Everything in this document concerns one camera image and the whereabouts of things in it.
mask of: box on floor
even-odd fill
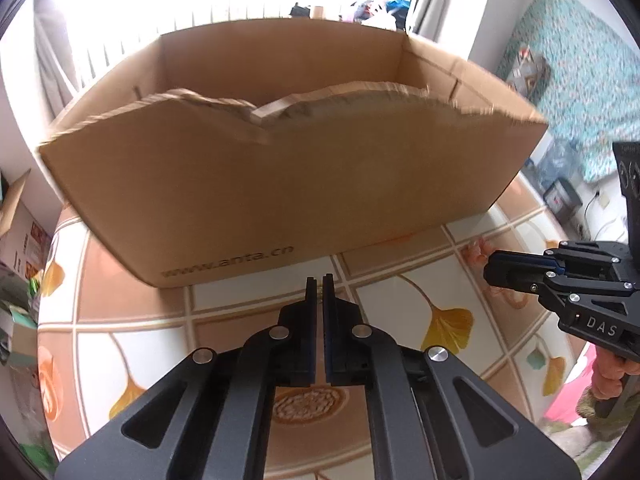
[[[486,211],[545,130],[507,85],[423,38],[242,20],[123,60],[40,154],[120,263],[168,287]]]
[[[50,237],[20,200],[29,171],[9,186],[0,208],[0,296],[27,307],[27,282],[44,268]]]

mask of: metal screw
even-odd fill
[[[351,329],[351,333],[357,338],[366,339],[373,333],[373,330],[369,325],[356,325]]]
[[[280,341],[281,339],[286,339],[289,337],[289,329],[286,326],[276,325],[269,330],[269,337],[271,339],[275,339],[276,341]]]
[[[199,365],[206,364],[213,359],[213,350],[211,348],[198,348],[191,358]]]
[[[447,360],[447,358],[449,357],[449,352],[447,352],[447,349],[443,348],[442,346],[433,346],[429,348],[427,355],[432,361],[441,363]]]

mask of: storage box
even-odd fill
[[[12,274],[28,282],[47,261],[49,235],[20,200],[28,176],[9,186],[0,208],[0,286]]]
[[[180,88],[196,94],[154,95]],[[105,247],[165,287],[486,211],[545,130],[507,85],[423,38],[245,20],[172,32],[128,57],[40,154]]]

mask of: human hand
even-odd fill
[[[622,377],[640,375],[640,364],[596,346],[591,391],[596,399],[607,400],[622,393]]]

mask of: product box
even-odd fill
[[[418,36],[244,20],[123,60],[40,155],[124,267],[169,287],[484,212],[545,130],[505,83]]]
[[[29,171],[9,186],[0,208],[0,286],[18,276],[28,282],[44,268],[50,238],[20,197]]]

